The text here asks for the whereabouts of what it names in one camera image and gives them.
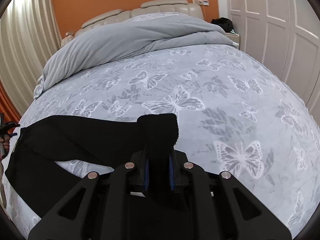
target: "orange curtain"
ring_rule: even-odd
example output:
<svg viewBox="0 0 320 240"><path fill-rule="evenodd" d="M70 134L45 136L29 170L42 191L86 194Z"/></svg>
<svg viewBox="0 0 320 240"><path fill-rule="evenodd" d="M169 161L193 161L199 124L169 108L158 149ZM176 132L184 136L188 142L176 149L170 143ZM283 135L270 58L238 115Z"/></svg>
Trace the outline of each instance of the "orange curtain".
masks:
<svg viewBox="0 0 320 240"><path fill-rule="evenodd" d="M7 93L4 90L0 82L0 113L4 113L4 121L13 121L18 123L21 119L20 114L12 104L11 100L8 98Z"/></svg>

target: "gray blanket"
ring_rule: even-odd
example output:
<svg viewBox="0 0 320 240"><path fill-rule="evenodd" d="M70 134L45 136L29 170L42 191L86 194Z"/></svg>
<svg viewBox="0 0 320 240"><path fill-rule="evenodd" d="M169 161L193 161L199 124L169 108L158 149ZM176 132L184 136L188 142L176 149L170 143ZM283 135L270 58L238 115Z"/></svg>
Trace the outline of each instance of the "gray blanket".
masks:
<svg viewBox="0 0 320 240"><path fill-rule="evenodd" d="M94 28L70 41L48 60L34 98L80 70L146 52L197 44L233 42L221 27L187 15Z"/></svg>

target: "black bag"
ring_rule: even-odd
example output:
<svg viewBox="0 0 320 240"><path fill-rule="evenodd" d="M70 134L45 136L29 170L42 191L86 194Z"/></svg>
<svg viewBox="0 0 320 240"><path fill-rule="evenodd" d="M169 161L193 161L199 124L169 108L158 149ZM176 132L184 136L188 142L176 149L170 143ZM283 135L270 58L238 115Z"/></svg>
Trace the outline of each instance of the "black bag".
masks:
<svg viewBox="0 0 320 240"><path fill-rule="evenodd" d="M220 26L226 33L233 30L232 21L227 18L213 19L211 23Z"/></svg>

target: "triangular cutout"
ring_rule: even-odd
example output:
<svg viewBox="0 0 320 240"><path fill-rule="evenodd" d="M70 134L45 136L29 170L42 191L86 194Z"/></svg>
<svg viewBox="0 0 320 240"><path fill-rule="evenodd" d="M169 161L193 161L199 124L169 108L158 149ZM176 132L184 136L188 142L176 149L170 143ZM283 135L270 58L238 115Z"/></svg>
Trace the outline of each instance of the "triangular cutout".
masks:
<svg viewBox="0 0 320 240"><path fill-rule="evenodd" d="M59 216L75 220L78 214L78 210L82 199L84 197L85 188L80 189L77 194L69 200L69 202L60 210Z"/></svg>
<svg viewBox="0 0 320 240"><path fill-rule="evenodd" d="M252 204L238 188L234 188L233 193L235 194L244 220L250 220L261 215L260 210L254 204Z"/></svg>

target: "beige curtain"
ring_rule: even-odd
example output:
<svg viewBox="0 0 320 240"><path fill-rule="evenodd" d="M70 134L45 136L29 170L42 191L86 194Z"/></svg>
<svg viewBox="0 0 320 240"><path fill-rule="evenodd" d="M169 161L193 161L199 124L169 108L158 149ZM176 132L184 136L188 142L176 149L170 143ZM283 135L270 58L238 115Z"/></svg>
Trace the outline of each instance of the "beige curtain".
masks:
<svg viewBox="0 0 320 240"><path fill-rule="evenodd" d="M60 42L52 0L11 1L0 19L0 81L21 115Z"/></svg>

